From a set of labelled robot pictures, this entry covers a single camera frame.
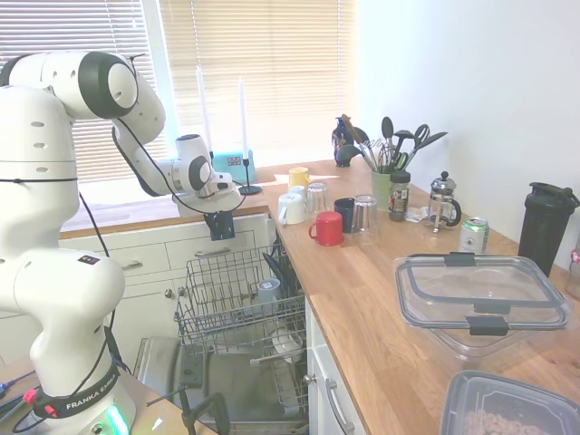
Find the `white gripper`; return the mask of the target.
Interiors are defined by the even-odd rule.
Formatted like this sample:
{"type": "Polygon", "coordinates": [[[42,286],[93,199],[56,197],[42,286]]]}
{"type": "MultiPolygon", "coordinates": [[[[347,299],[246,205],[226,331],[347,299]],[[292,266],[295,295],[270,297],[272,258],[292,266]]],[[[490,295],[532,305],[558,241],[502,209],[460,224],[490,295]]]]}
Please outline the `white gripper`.
{"type": "MultiPolygon", "coordinates": [[[[209,181],[202,190],[173,196],[173,202],[178,206],[181,216],[186,216],[189,212],[205,214],[204,220],[210,230],[217,229],[217,212],[232,211],[241,201],[242,196],[231,179],[209,181]]],[[[234,226],[233,212],[228,213],[228,226],[234,226]]]]}

